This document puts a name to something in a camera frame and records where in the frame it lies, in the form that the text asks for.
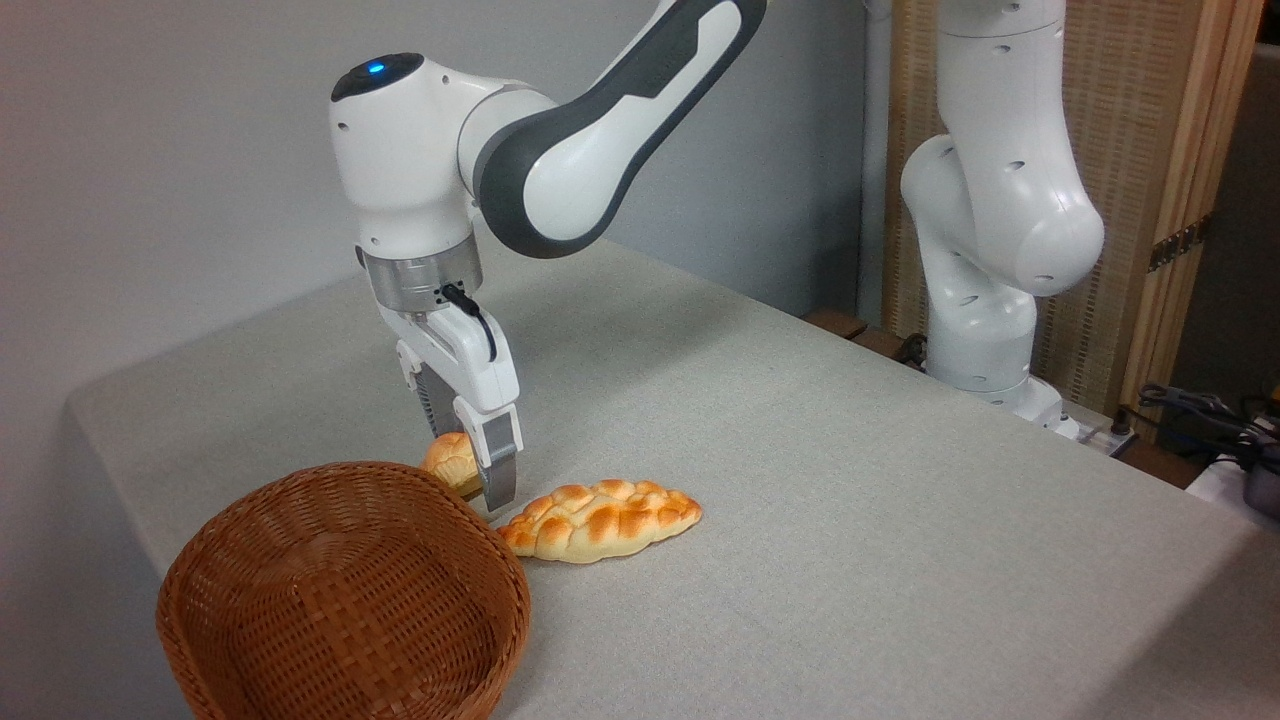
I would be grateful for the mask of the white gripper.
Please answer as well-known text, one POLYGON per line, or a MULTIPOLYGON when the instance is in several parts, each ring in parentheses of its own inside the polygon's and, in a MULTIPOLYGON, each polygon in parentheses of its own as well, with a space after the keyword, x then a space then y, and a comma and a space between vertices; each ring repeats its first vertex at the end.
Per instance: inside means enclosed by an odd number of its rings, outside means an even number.
POLYGON ((434 437, 468 436, 486 510, 515 501, 524 438, 515 402, 518 379, 497 319, 454 304, 411 315, 378 309, 398 337, 397 357, 434 437))

